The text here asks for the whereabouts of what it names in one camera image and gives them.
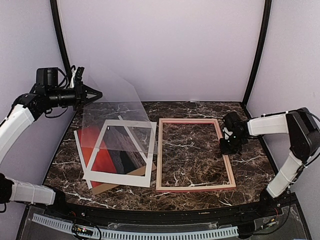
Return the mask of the right small circuit board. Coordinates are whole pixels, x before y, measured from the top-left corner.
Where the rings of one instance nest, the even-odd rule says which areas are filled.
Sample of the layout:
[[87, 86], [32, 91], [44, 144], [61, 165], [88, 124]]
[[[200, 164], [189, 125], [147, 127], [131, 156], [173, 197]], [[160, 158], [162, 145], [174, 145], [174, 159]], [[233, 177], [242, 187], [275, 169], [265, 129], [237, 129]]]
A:
[[267, 222], [263, 223], [261, 226], [260, 226], [260, 230], [263, 230], [263, 229], [266, 229], [266, 228], [269, 228], [273, 225], [276, 225], [278, 222], [276, 221], [275, 218], [272, 218], [270, 220], [268, 220]]

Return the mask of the clear acrylic sheet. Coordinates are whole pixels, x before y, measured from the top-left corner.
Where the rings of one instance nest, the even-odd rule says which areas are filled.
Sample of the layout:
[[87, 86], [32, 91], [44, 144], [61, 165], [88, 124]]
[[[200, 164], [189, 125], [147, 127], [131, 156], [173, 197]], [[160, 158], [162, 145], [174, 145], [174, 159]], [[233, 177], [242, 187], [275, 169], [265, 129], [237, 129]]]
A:
[[82, 115], [82, 147], [157, 152], [156, 125], [149, 119], [135, 87], [101, 63], [91, 64], [87, 84], [102, 98], [87, 105]]

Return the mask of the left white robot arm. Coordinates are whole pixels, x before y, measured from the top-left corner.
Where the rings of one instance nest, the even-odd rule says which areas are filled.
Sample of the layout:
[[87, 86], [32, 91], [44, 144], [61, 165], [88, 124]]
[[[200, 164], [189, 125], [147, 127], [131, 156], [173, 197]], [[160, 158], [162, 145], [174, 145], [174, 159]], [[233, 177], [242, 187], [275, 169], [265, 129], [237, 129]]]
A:
[[[45, 92], [24, 93], [16, 98], [8, 116], [0, 124], [0, 160], [23, 132], [41, 115], [54, 108], [72, 107], [75, 111], [102, 98], [103, 93], [80, 83], [73, 88], [52, 88]], [[50, 206], [60, 218], [67, 218], [70, 206], [58, 198], [59, 191], [44, 185], [23, 182], [0, 174], [0, 203], [9, 202], [42, 204]]]

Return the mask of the small circuit board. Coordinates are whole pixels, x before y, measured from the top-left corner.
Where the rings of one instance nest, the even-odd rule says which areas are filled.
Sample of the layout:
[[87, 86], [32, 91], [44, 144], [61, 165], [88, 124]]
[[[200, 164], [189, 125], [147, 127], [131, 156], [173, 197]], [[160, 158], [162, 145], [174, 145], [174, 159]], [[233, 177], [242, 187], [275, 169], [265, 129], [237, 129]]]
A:
[[83, 226], [73, 224], [71, 227], [71, 232], [75, 234], [92, 235], [94, 232]]
[[266, 228], [269, 228], [273, 225], [276, 225], [278, 222], [276, 221], [275, 218], [272, 218], [270, 220], [268, 220], [267, 222], [263, 223], [261, 226], [260, 226], [260, 230], [263, 230], [263, 229], [266, 229]]

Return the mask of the brown cardboard backing board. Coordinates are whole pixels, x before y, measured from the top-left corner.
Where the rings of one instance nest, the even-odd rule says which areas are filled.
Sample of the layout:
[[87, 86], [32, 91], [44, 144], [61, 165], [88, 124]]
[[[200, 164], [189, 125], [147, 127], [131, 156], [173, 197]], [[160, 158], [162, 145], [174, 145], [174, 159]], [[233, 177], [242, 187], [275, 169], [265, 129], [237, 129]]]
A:
[[[143, 166], [143, 167], [140, 167], [140, 168], [138, 168], [136, 170], [133, 170], [133, 171], [127, 173], [127, 175], [144, 177], [145, 176], [145, 171], [146, 171], [146, 167]], [[103, 182], [96, 182], [96, 181], [89, 181], [87, 186], [91, 190], [91, 193], [93, 195], [98, 195], [98, 194], [101, 194], [103, 192], [106, 192], [106, 191], [109, 191], [111, 189], [114, 189], [116, 187], [120, 187], [120, 185], [118, 185], [118, 184], [103, 183]]]

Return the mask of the pink wooden picture frame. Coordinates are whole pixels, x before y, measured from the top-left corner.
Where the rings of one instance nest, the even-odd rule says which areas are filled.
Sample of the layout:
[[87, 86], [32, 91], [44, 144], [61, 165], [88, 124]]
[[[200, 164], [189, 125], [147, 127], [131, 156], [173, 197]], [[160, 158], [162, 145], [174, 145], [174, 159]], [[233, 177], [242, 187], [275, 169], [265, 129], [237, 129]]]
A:
[[162, 186], [162, 166], [163, 166], [163, 126], [164, 124], [213, 124], [217, 139], [223, 135], [220, 130], [219, 122], [216, 118], [160, 118], [158, 121], [158, 150], [157, 150], [157, 169], [156, 169], [156, 190], [162, 193], [187, 193], [187, 192], [209, 192], [209, 191], [229, 191], [234, 190], [237, 185], [228, 155], [223, 155], [223, 162], [226, 169], [228, 184], [220, 185], [191, 185], [191, 186]]

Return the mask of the black front rail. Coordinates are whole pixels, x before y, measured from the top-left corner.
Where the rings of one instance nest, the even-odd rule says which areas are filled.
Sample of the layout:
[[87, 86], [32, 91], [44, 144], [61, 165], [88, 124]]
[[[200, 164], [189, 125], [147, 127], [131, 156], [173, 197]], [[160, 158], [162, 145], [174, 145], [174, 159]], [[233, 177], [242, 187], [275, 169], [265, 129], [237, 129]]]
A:
[[255, 220], [275, 216], [280, 222], [294, 219], [303, 220], [303, 213], [296, 195], [293, 193], [280, 198], [279, 206], [276, 204], [267, 208], [264, 214], [257, 212], [258, 202], [236, 206], [227, 206], [200, 210], [182, 211], [137, 211], [116, 210], [100, 207], [84, 206], [67, 203], [67, 211], [59, 211], [53, 207], [40, 205], [27, 206], [22, 221], [30, 220], [35, 213], [48, 217], [72, 221], [77, 224], [89, 226], [108, 226], [110, 224], [133, 225], [190, 225], [204, 223], [218, 223], [231, 225], [253, 225]]

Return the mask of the left black enclosure post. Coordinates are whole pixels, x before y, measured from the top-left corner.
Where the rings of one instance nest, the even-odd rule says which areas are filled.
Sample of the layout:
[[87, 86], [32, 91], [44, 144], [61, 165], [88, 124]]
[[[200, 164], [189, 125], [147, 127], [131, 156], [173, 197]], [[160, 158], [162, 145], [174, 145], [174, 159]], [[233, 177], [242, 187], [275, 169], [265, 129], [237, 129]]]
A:
[[62, 59], [63, 67], [64, 67], [64, 70], [65, 70], [67, 77], [70, 79], [72, 76], [72, 73], [70, 72], [71, 64], [70, 64], [68, 51], [67, 51], [67, 47], [66, 47], [66, 43], [65, 43], [65, 39], [64, 39], [63, 28], [62, 28], [62, 24], [61, 24], [60, 13], [59, 13], [58, 1], [57, 0], [50, 0], [49, 3], [50, 3], [50, 9], [51, 9], [51, 15], [52, 15], [52, 20], [53, 20], [56, 40], [58, 43], [58, 48], [59, 48], [60, 56]]

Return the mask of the left small circuit board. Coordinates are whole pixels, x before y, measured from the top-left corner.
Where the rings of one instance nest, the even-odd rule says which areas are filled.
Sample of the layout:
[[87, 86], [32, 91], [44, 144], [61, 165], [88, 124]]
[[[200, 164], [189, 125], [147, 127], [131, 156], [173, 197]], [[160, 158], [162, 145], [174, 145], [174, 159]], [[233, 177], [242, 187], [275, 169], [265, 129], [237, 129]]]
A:
[[73, 224], [71, 227], [71, 232], [75, 234], [92, 235], [94, 232], [83, 226]]

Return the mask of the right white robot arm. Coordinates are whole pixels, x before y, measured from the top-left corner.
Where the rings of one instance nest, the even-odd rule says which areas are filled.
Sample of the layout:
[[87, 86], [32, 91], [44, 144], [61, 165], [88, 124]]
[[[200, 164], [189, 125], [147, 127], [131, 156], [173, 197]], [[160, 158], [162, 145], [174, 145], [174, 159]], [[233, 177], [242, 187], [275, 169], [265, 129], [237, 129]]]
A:
[[255, 205], [255, 213], [266, 217], [274, 210], [277, 198], [289, 190], [303, 170], [320, 156], [319, 118], [303, 107], [247, 120], [241, 120], [233, 111], [222, 121], [222, 138], [219, 140], [222, 154], [239, 154], [249, 139], [278, 134], [289, 137], [288, 157], [273, 180], [262, 190]]

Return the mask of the black enclosure post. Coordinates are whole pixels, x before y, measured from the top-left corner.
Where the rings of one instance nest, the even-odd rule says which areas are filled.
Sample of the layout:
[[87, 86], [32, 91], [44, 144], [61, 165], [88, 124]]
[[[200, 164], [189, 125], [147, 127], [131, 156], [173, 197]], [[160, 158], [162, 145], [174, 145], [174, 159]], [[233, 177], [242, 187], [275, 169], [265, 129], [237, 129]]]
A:
[[51, 15], [52, 15], [52, 20], [53, 20], [56, 40], [58, 43], [58, 48], [59, 48], [60, 56], [62, 59], [63, 67], [64, 67], [64, 70], [65, 70], [67, 77], [70, 79], [72, 76], [72, 73], [70, 72], [71, 64], [70, 64], [68, 51], [67, 51], [67, 47], [66, 47], [66, 43], [65, 43], [65, 39], [64, 39], [63, 28], [62, 28], [62, 24], [61, 24], [60, 13], [59, 13], [58, 1], [57, 0], [50, 0], [49, 3], [50, 3], [50, 9], [51, 9]]
[[271, 15], [271, 8], [272, 8], [272, 0], [265, 0], [264, 1], [264, 7], [263, 7], [263, 14], [262, 14], [262, 20], [261, 20], [261, 26], [260, 26], [260, 31], [259, 31], [259, 37], [258, 37], [258, 42], [256, 46], [256, 51], [252, 63], [252, 68], [250, 71], [250, 75], [248, 78], [247, 86], [244, 92], [244, 96], [242, 98], [242, 108], [246, 109], [247, 105], [249, 103], [254, 84], [256, 81], [256, 77], [258, 74], [260, 62], [262, 59], [263, 55], [263, 50], [264, 50], [264, 45], [266, 41], [266, 36], [268, 32], [268, 26], [269, 26], [269, 21], [270, 21], [270, 15]]

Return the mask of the right black enclosure post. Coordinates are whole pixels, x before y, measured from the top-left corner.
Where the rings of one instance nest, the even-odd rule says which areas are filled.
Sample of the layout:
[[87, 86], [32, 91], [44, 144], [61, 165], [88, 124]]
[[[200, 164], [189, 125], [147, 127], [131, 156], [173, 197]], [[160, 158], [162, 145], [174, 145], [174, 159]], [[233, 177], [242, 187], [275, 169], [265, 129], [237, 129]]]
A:
[[271, 15], [271, 8], [272, 8], [272, 0], [265, 0], [264, 1], [264, 7], [263, 7], [263, 14], [262, 14], [262, 20], [261, 20], [261, 26], [260, 26], [260, 31], [259, 31], [259, 37], [258, 37], [258, 42], [256, 46], [256, 51], [252, 63], [252, 68], [250, 71], [250, 75], [248, 78], [247, 86], [244, 92], [244, 96], [242, 98], [242, 108], [246, 109], [247, 105], [249, 103], [254, 84], [256, 81], [256, 77], [258, 74], [260, 62], [262, 59], [263, 55], [263, 50], [264, 50], [264, 45], [266, 41], [266, 36], [268, 32], [268, 26], [269, 26], [269, 21], [270, 21], [270, 15]]

